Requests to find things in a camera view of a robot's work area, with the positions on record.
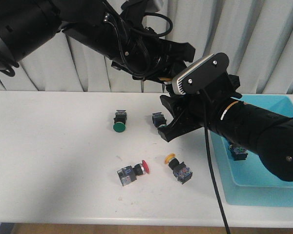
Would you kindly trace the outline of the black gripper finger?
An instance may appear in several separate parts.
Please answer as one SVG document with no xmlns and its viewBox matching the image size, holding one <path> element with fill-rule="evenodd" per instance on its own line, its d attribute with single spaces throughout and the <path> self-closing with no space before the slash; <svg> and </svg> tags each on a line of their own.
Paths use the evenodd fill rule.
<svg viewBox="0 0 293 234">
<path fill-rule="evenodd" d="M 185 100 L 183 97 L 160 95 L 160 101 L 172 117 L 178 117 L 185 112 Z"/>
<path fill-rule="evenodd" d="M 160 137 L 166 142 L 200 129 L 203 127 L 203 122 L 194 116 L 180 115 L 173 119 L 173 121 L 163 127 L 158 128 Z"/>
</svg>

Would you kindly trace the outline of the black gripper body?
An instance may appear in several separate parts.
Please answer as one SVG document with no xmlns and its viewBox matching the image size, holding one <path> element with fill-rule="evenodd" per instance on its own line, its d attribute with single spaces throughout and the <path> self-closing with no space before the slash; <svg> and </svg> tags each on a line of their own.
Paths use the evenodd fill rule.
<svg viewBox="0 0 293 234">
<path fill-rule="evenodd" d="M 242 95 L 236 92 L 240 87 L 240 79 L 236 75 L 223 73 L 215 81 L 207 85 L 206 88 L 196 94 L 186 94 L 183 96 L 174 95 L 171 97 L 183 97 L 185 100 L 185 112 L 183 115 L 194 116 L 202 122 L 204 118 L 211 120 L 211 116 L 224 105 L 225 102 L 233 98 L 240 99 Z"/>
<path fill-rule="evenodd" d="M 128 72 L 134 80 L 162 83 L 185 69 L 186 62 L 193 62 L 195 48 L 191 44 L 163 38 L 172 31 L 173 22 L 158 12 L 162 3 L 161 0 L 127 0 L 121 6 L 122 13 L 111 17 L 120 54 L 111 66 Z M 156 33 L 151 27 L 143 26 L 146 16 L 164 19 L 168 28 Z"/>
</svg>

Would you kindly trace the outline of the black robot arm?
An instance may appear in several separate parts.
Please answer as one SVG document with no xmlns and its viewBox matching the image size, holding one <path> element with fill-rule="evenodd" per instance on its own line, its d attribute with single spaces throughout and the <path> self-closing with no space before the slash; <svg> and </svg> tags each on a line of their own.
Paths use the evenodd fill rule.
<svg viewBox="0 0 293 234">
<path fill-rule="evenodd" d="M 259 156 L 283 181 L 293 181 L 293 117 L 240 101 L 238 76 L 223 73 L 193 95 L 160 96 L 173 120 L 158 132 L 167 142 L 205 128 Z"/>
<path fill-rule="evenodd" d="M 142 24 L 146 16 L 158 17 L 162 5 L 160 0 L 127 0 L 117 13 L 105 0 L 0 0 L 0 72 L 14 76 L 20 60 L 63 32 L 134 80 L 165 85 L 169 96 L 160 100 L 173 120 L 153 123 L 171 141 L 204 124 L 191 115 L 185 99 L 176 97 L 171 83 L 193 61 L 194 47 L 166 40 L 164 33 Z"/>
</svg>

